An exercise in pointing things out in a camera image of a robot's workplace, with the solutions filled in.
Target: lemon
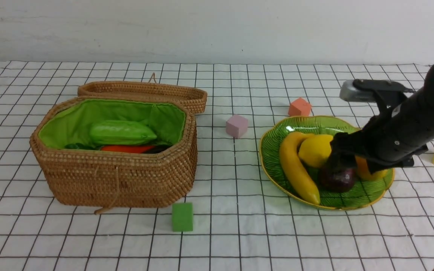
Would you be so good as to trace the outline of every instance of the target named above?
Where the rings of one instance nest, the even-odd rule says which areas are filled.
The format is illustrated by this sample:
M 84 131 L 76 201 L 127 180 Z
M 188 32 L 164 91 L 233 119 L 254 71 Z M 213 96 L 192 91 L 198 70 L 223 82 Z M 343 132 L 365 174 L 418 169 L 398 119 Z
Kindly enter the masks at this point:
M 306 165 L 313 168 L 321 168 L 331 155 L 330 134 L 316 134 L 309 137 L 301 144 L 298 156 Z
M 388 169 L 385 169 L 371 174 L 367 167 L 366 159 L 359 156 L 355 156 L 355 158 L 358 165 L 358 168 L 356 169 L 356 174 L 365 181 L 376 181 L 382 179 L 388 173 Z

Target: white wall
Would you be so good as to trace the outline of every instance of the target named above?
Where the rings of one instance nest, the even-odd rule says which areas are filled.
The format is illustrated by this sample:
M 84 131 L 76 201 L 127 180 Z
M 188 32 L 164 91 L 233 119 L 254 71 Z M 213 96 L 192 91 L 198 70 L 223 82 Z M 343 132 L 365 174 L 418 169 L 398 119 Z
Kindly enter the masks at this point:
M 434 63 L 434 0 L 0 0 L 0 60 Z

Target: basket lid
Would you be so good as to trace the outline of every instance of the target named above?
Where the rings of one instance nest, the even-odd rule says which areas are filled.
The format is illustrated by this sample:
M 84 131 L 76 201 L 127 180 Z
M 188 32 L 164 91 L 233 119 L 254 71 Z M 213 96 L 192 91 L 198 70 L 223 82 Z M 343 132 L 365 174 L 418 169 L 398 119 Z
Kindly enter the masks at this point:
M 207 92 L 194 87 L 159 84 L 152 74 L 149 82 L 104 81 L 90 82 L 78 87 L 78 96 L 129 96 L 135 98 L 152 98 L 156 100 L 175 101 L 190 113 L 205 111 Z

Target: white grid tablecloth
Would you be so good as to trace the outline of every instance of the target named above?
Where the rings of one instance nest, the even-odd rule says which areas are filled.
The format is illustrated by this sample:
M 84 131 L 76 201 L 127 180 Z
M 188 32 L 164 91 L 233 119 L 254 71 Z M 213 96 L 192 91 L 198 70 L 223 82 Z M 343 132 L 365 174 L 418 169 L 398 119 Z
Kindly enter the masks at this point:
M 322 211 L 289 199 L 258 161 L 262 134 L 303 97 L 313 115 L 362 127 L 375 104 L 339 99 L 347 79 L 391 79 L 418 89 L 420 65 L 162 65 L 0 62 L 0 271 L 382 271 L 434 266 L 434 165 L 396 169 L 386 196 L 357 211 Z M 91 81 L 148 81 L 208 92 L 198 115 L 198 169 L 181 202 L 194 231 L 173 233 L 171 208 L 96 208 L 57 202 L 29 150 L 29 136 L 55 104 Z M 243 139 L 225 133 L 232 114 Z

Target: plate rim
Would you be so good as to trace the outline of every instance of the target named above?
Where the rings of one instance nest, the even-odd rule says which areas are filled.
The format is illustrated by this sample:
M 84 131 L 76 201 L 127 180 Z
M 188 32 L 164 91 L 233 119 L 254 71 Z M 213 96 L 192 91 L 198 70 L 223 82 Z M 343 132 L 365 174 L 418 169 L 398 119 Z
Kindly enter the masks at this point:
M 280 120 L 279 122 L 277 122 L 277 123 L 274 125 L 274 127 L 272 127 L 271 129 L 267 130 L 267 131 L 262 135 L 262 137 L 260 137 L 260 141 L 259 141 L 259 157 L 260 157 L 260 158 L 259 158 L 259 160 L 260 160 L 260 166 L 261 166 L 262 170 L 264 170 L 264 173 L 266 174 L 267 178 L 269 178 L 269 180 L 270 180 L 270 181 L 271 181 L 275 186 L 277 186 L 277 188 L 279 188 L 281 191 L 283 191 L 283 192 L 284 192 L 285 194 L 287 194 L 289 197 L 291 197 L 291 198 L 293 198 L 293 199 L 295 199 L 295 200 L 297 200 L 297 201 L 299 201 L 299 202 L 302 202 L 302 203 L 304 203 L 304 204 L 306 204 L 306 205 L 309 205 L 309 206 L 313 206 L 313 207 L 320 208 L 320 209 L 325 209 L 325 210 L 348 211 L 348 210 L 358 210 L 358 209 L 366 208 L 366 207 L 368 207 L 368 206 L 371 206 L 372 204 L 375 204 L 375 203 L 378 202 L 380 199 L 382 199 L 382 198 L 384 197 L 384 195 L 386 194 L 386 192 L 391 188 L 391 185 L 393 184 L 393 182 L 394 182 L 394 177 L 395 177 L 395 171 L 394 171 L 394 168 L 391 169 L 391 172 L 392 172 L 392 175 L 391 175 L 391 182 L 390 182 L 390 184 L 388 185 L 388 187 L 387 187 L 386 189 L 383 190 L 383 193 L 382 193 L 379 197 L 377 197 L 377 199 L 375 199 L 374 201 L 369 202 L 368 204 L 364 204 L 364 205 L 359 206 L 359 207 L 342 207 L 342 208 L 338 208 L 338 207 L 328 207 L 328 206 L 323 206 L 323 205 L 313 204 L 313 203 L 311 203 L 311 202 L 307 202 L 307 201 L 305 201 L 305 200 L 303 200 L 303 199 L 301 199 L 301 198 L 295 196 L 294 194 L 292 194 L 291 192 L 287 191 L 286 189 L 284 189 L 284 188 L 283 188 L 282 186 L 280 186 L 280 185 L 279 185 L 279 184 L 278 184 L 278 183 L 277 183 L 277 182 L 276 182 L 272 177 L 270 177 L 269 173 L 267 172 L 267 170 L 266 170 L 266 168 L 265 168 L 265 166 L 264 166 L 264 161 L 263 161 L 263 160 L 264 160 L 264 157 L 262 156 L 262 139 L 267 135 L 267 133 L 269 133 L 270 131 L 274 130 L 278 125 L 280 125 L 282 122 L 284 122 L 285 120 L 288 120 L 288 119 L 294 119 L 294 118 L 314 119 L 314 118 L 322 118 L 322 117 L 324 117 L 324 118 L 331 118 L 331 119 L 337 119 L 337 120 L 340 120 L 340 121 L 344 122 L 345 124 L 347 124 L 347 125 L 349 125 L 349 126 L 355 128 L 355 129 L 359 129 L 359 128 L 356 128 L 354 125 L 351 125 L 349 122 L 347 122 L 347 121 L 345 121 L 345 120 L 342 120 L 342 119 L 340 119 L 340 118 L 334 117 L 334 116 L 326 116 L 326 115 L 317 115 L 317 116 L 291 116 L 291 117 L 284 118 L 284 119 Z

